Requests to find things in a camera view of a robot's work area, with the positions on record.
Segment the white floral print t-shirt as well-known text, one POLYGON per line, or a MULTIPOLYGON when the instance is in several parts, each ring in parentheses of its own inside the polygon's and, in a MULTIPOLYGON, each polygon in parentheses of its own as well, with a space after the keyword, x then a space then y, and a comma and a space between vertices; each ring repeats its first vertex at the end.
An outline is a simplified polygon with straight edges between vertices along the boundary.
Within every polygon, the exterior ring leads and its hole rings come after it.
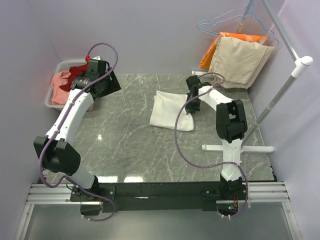
MULTIPOLYGON (((174 130, 178 113, 187 101, 186 94, 175 94, 156 91, 154 104, 149 120, 149 124, 154 127, 174 130)), ((183 109, 178 123, 177 131, 190 132, 194 130, 194 120, 191 114, 187 114, 183 109)))

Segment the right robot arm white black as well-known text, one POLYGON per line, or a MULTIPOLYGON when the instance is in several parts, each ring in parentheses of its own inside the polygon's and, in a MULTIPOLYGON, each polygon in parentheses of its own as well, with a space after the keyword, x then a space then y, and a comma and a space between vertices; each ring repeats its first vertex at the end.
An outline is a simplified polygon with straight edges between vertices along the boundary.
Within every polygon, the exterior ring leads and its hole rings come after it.
POLYGON ((244 104, 241 100, 226 97, 216 89, 209 89, 209 82, 201 82, 198 76, 186 79, 189 92, 185 111, 194 114, 200 111, 201 102, 215 110, 215 129, 222 141, 223 165, 220 174, 219 194, 226 200, 244 190, 241 163, 241 144, 248 130, 244 104))

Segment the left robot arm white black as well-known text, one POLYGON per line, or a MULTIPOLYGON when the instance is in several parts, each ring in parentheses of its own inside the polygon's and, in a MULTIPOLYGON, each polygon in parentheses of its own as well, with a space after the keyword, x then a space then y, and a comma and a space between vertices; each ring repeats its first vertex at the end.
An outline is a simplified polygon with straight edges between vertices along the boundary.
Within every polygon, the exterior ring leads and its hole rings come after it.
POLYGON ((69 97, 58 119, 44 137, 33 142, 39 159, 39 173, 48 170, 63 174, 75 185, 82 187, 88 201, 100 195, 98 178, 81 165, 81 156, 73 147, 77 129, 88 108, 96 99, 121 89, 113 68, 105 60, 87 60, 87 69, 75 78, 69 97))

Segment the dark red garment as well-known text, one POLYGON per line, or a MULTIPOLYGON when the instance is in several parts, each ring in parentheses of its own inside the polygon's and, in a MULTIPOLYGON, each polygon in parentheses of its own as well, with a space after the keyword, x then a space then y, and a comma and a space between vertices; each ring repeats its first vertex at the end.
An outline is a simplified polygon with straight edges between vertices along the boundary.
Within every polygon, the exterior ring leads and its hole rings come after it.
POLYGON ((71 90, 73 81, 77 77, 83 77, 87 70, 88 70, 88 64, 70 67, 69 68, 70 76, 67 78, 67 83, 64 85, 61 85, 59 88, 63 91, 69 92, 71 90))

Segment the orange hanging garment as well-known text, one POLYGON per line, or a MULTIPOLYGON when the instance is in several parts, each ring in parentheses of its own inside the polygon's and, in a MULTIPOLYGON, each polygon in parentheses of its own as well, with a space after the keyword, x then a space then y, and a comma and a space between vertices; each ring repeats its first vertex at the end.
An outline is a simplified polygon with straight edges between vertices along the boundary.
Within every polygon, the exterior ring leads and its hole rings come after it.
POLYGON ((216 51, 216 48, 217 48, 218 41, 219 41, 220 37, 232 37, 232 38, 236 38, 236 39, 239 39, 239 40, 242 40, 242 41, 246 41, 246 42, 249 42, 249 43, 256 42, 256 43, 259 43, 259 44, 262 44, 262 45, 267 43, 267 41, 269 40, 269 37, 266 36, 266 35, 265 36, 260 36, 260 35, 241 34, 241 33, 220 32, 218 34, 218 36, 216 36, 212 40, 210 46, 208 47, 208 49, 205 52, 202 60, 200 61, 199 67, 201 69, 209 70, 210 64, 211 64, 213 55, 214 55, 214 53, 216 51))

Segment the white plastic laundry basket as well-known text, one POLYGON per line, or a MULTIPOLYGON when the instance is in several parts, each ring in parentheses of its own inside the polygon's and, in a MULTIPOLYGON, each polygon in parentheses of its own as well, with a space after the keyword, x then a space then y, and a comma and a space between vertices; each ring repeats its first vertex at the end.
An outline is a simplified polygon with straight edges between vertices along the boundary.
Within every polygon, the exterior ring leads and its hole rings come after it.
POLYGON ((60 62, 52 77, 45 105, 61 111, 69 99, 73 81, 87 69, 88 64, 83 59, 60 62))

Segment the pink garment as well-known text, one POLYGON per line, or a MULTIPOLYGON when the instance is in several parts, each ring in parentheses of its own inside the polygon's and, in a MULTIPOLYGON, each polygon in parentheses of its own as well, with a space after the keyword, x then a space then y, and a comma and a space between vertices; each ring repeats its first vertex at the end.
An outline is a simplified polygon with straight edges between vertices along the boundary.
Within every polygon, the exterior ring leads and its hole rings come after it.
POLYGON ((56 73, 51 80, 51 87, 53 90, 53 95, 51 102, 53 105, 65 105, 69 92, 61 89, 61 86, 64 86, 68 83, 68 78, 71 76, 71 73, 67 71, 61 71, 56 73))

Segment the beige hanging garment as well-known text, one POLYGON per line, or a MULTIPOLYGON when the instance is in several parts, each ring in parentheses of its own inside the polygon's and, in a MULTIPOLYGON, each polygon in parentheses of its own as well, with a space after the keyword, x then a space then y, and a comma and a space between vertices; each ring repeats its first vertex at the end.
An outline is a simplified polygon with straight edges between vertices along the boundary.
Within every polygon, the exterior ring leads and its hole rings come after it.
POLYGON ((248 89, 275 48, 235 37, 220 37, 209 72, 223 75, 225 89, 248 89))

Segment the silver white clothes rack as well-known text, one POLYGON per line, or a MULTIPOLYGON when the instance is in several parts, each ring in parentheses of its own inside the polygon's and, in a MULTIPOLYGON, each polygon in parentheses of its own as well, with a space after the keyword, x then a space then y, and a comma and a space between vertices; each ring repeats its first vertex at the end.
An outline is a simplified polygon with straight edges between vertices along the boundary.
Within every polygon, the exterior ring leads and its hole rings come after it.
POLYGON ((261 97, 263 103, 266 103, 271 94, 275 96, 250 126, 242 144, 249 145, 255 134, 265 133, 266 141, 282 153, 306 153, 320 141, 320 112, 313 110, 320 99, 319 77, 312 63, 298 67, 297 59, 300 56, 297 48, 278 14, 269 1, 263 0, 261 3, 294 63, 281 63, 288 58, 276 53, 273 55, 274 62, 266 64, 260 72, 252 98, 261 97))

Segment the aluminium black mounting rail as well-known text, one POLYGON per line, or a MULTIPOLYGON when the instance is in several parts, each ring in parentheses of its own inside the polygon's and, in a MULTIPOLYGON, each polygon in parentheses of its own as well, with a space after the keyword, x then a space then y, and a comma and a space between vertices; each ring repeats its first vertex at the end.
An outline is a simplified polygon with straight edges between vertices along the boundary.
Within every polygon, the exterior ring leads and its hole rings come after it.
POLYGON ((28 205, 79 205, 86 217, 100 213, 155 210, 221 211, 234 215, 244 204, 280 203, 290 200, 282 182, 196 181, 100 183, 97 197, 90 196, 73 184, 56 188, 33 184, 28 205))

